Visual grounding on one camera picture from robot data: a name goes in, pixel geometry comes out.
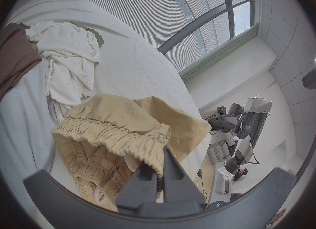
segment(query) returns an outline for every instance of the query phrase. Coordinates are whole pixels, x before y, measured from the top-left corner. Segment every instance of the white drawstring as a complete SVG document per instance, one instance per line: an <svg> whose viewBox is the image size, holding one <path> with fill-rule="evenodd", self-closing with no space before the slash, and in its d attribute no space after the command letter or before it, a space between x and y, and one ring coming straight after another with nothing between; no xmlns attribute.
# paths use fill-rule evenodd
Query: white drawstring
<svg viewBox="0 0 316 229"><path fill-rule="evenodd" d="M94 191L94 200L97 204L99 205L104 205L107 203L107 199L104 197L101 201L100 201L100 198L99 198L99 195L100 195L100 188L99 187L96 187L95 188L95 191Z"/></svg>

